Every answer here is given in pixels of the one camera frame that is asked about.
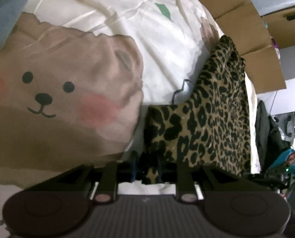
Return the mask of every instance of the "cardboard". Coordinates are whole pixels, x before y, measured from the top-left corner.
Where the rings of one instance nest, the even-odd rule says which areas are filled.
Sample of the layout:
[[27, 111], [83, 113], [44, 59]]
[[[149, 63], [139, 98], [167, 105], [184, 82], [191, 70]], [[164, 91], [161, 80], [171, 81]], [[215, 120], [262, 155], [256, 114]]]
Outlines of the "cardboard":
[[242, 56], [246, 60], [246, 73], [257, 94], [285, 89], [285, 80], [273, 46]]
[[221, 16], [216, 22], [232, 38], [240, 55], [272, 46], [269, 32], [252, 3]]
[[250, 0], [199, 0], [246, 59], [256, 93], [286, 88], [270, 34]]
[[295, 20], [286, 19], [290, 15], [295, 15], [295, 7], [269, 14], [263, 18], [279, 48], [295, 46]]

